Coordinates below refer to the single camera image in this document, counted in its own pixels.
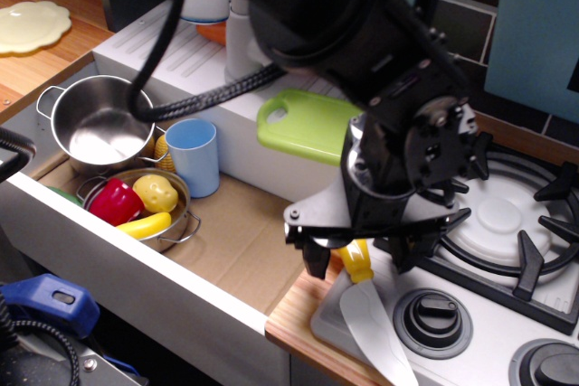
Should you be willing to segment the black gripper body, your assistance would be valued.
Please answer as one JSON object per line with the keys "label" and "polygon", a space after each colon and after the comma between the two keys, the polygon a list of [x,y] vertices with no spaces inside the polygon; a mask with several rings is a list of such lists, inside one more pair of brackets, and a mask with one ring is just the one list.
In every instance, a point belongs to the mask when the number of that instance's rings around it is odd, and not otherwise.
{"label": "black gripper body", "polygon": [[457,175],[457,106],[422,106],[401,135],[363,113],[349,121],[337,179],[285,210],[285,241],[333,250],[400,232],[444,234],[458,210]]}

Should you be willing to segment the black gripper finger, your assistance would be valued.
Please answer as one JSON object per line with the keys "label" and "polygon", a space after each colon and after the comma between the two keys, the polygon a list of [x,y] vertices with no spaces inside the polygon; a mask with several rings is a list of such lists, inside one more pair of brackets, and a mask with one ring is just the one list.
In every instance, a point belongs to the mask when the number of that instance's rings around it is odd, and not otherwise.
{"label": "black gripper finger", "polygon": [[330,260],[330,249],[308,242],[302,251],[306,271],[313,278],[325,279]]}
{"label": "black gripper finger", "polygon": [[441,232],[394,233],[388,236],[390,254],[399,274],[417,267],[433,256],[443,234]]}

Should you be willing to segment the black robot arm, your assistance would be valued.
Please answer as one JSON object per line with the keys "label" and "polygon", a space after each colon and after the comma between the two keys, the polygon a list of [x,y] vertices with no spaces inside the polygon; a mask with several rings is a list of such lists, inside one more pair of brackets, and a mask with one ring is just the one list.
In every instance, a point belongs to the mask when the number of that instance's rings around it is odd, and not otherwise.
{"label": "black robot arm", "polygon": [[323,278],[333,249],[378,238],[399,272],[432,254],[455,211],[452,181],[477,157],[469,83],[430,26],[432,0],[248,0],[261,51],[315,74],[361,109],[341,177],[286,211],[286,240]]}

